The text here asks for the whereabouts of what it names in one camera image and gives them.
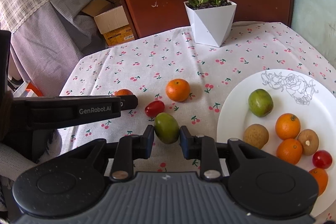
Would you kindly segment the white gloved left hand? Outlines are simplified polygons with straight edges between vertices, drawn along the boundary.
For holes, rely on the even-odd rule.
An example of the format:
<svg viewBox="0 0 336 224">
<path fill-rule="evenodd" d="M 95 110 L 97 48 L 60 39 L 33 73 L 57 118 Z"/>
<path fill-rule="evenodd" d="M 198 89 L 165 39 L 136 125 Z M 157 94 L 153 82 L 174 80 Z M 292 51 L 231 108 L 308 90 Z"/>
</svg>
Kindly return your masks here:
<svg viewBox="0 0 336 224">
<path fill-rule="evenodd" d="M 1 144 L 1 212 L 7 211 L 4 189 L 11 189 L 13 182 L 24 171 L 57 157 L 60 154 L 61 148 L 62 138 L 58 131 L 55 131 L 47 140 L 43 154 L 37 159 L 37 163 L 26 159 L 17 151 Z"/>
</svg>

